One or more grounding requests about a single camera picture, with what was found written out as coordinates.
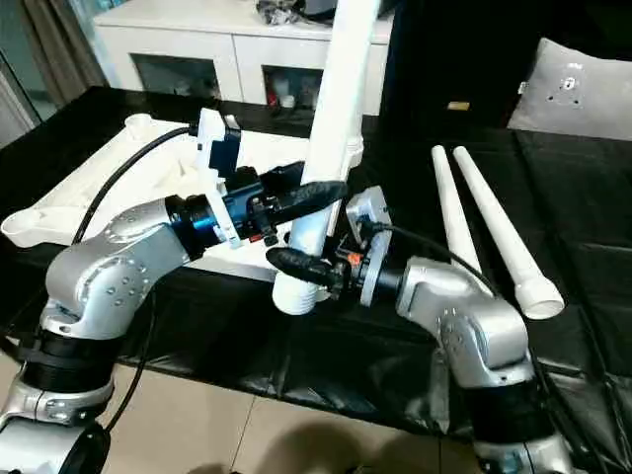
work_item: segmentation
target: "white shelf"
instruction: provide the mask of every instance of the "white shelf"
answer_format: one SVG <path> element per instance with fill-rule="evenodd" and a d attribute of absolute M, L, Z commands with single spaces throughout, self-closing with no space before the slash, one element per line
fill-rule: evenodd
<path fill-rule="evenodd" d="M 100 27 L 133 27 L 224 33 L 296 40 L 329 40 L 331 29 L 298 22 L 271 27 L 263 23 L 255 0 L 130 0 L 94 19 Z M 388 44 L 393 16 L 375 23 L 371 42 Z"/>

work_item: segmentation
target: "white tube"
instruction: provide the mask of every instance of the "white tube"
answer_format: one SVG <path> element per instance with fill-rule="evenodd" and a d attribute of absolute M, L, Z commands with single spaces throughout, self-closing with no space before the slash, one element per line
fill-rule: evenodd
<path fill-rule="evenodd" d="M 445 149 L 440 145 L 435 146 L 432 150 L 432 155 L 447 248 L 474 267 L 475 270 L 481 272 L 481 266 L 478 262 L 472 235 L 467 226 L 465 212 L 463 212 L 461 200 L 458 197 L 458 191 L 456 190 L 456 184 L 454 183 L 454 178 L 450 171 L 450 165 L 447 162 Z M 452 261 L 452 264 L 462 268 L 457 262 Z M 476 281 L 485 293 L 489 295 L 492 294 L 485 283 L 479 281 L 477 278 Z"/>
<path fill-rule="evenodd" d="M 338 2 L 302 183 L 340 179 L 379 4 L 380 0 Z M 295 220 L 289 245 L 321 255 L 331 213 L 329 206 Z M 314 307 L 316 292 L 315 284 L 278 273 L 273 300 L 285 313 L 305 314 Z"/>
<path fill-rule="evenodd" d="M 562 295 L 542 274 L 470 154 L 459 146 L 454 149 L 454 158 L 512 275 L 515 299 L 524 315 L 546 319 L 559 314 L 564 309 Z"/>
<path fill-rule="evenodd" d="M 352 127 L 349 132 L 349 140 L 347 141 L 347 152 L 345 153 L 345 161 L 340 173 L 340 181 L 346 181 L 349 177 L 349 171 L 351 168 L 355 168 L 362 161 L 362 154 L 364 153 L 364 138 L 362 137 L 362 112 L 364 110 L 364 83 L 360 86 L 359 98 L 357 100 L 357 107 L 355 108 L 354 119 L 352 121 Z M 327 226 L 327 235 L 334 235 L 336 230 L 336 221 L 338 220 L 338 213 L 340 212 L 340 206 L 342 201 L 334 202 L 334 207 L 329 218 L 329 225 Z"/>

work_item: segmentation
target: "glass cabinet door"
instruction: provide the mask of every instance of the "glass cabinet door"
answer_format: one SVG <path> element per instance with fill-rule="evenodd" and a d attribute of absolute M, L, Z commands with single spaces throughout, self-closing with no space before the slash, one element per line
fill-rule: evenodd
<path fill-rule="evenodd" d="M 263 70 L 269 106 L 316 110 L 322 70 L 268 65 L 264 65 Z"/>
<path fill-rule="evenodd" d="M 221 99 L 210 59 L 137 53 L 130 56 L 145 91 Z"/>

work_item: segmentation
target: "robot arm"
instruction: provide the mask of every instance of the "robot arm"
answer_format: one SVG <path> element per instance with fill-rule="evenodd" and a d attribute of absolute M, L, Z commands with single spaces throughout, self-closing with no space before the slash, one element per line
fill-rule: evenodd
<path fill-rule="evenodd" d="M 335 297 L 358 290 L 364 306 L 390 298 L 400 316 L 432 334 L 461 389 L 485 472 L 575 472 L 539 396 L 520 314 L 461 268 L 412 257 L 403 272 L 389 269 L 391 232 L 364 237 L 371 224 L 390 224 L 386 209 L 379 187 L 351 199 L 347 215 L 359 252 L 339 247 L 333 265 L 295 249 L 270 249 L 268 258 L 289 275 L 327 285 Z"/>
<path fill-rule="evenodd" d="M 0 412 L 0 472 L 98 473 L 109 435 L 95 423 L 114 391 L 122 338 L 151 287 L 228 240 L 277 242 L 275 226 L 340 199 L 344 183 L 298 186 L 302 164 L 227 179 L 221 209 L 207 196 L 166 197 L 126 210 L 99 235 L 61 252 L 46 275 L 49 299 L 34 343 Z"/>

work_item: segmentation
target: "white pipe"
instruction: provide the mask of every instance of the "white pipe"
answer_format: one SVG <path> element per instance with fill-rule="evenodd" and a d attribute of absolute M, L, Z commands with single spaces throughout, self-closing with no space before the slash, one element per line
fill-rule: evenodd
<path fill-rule="evenodd" d="M 380 0 L 338 2 L 302 183 L 340 179 L 379 4 Z M 295 220 L 289 245 L 320 256 L 331 213 L 329 206 Z M 305 314 L 314 307 L 316 292 L 315 284 L 279 273 L 273 300 L 285 313 Z"/>
<path fill-rule="evenodd" d="M 438 189 L 438 198 L 441 204 L 441 213 L 443 215 L 443 227 L 445 228 L 445 238 L 447 239 L 447 248 L 454 252 L 465 262 L 474 267 L 475 270 L 481 272 L 481 266 L 478 262 L 472 235 L 465 219 L 465 212 L 461 206 L 461 200 L 458 197 L 456 184 L 450 171 L 450 165 L 447 162 L 445 149 L 437 145 L 432 150 L 434 176 L 436 177 L 436 187 Z M 457 262 L 452 261 L 456 267 L 463 268 Z M 492 295 L 490 289 L 476 279 L 481 289 Z"/>
<path fill-rule="evenodd" d="M 351 168 L 355 168 L 362 161 L 362 154 L 364 153 L 364 138 L 362 137 L 362 112 L 364 111 L 364 80 L 362 79 L 359 99 L 357 100 L 357 107 L 354 112 L 354 119 L 352 121 L 352 127 L 349 132 L 349 140 L 347 141 L 347 152 L 345 154 L 345 161 L 340 173 L 340 181 L 346 181 L 349 177 L 349 171 Z M 334 208 L 332 210 L 331 217 L 329 218 L 329 225 L 327 226 L 327 235 L 334 235 L 336 230 L 336 221 L 338 220 L 338 213 L 342 201 L 334 202 Z"/>
<path fill-rule="evenodd" d="M 546 319 L 559 314 L 564 309 L 562 295 L 542 274 L 470 154 L 459 146 L 454 149 L 454 158 L 512 275 L 515 299 L 524 315 Z"/>

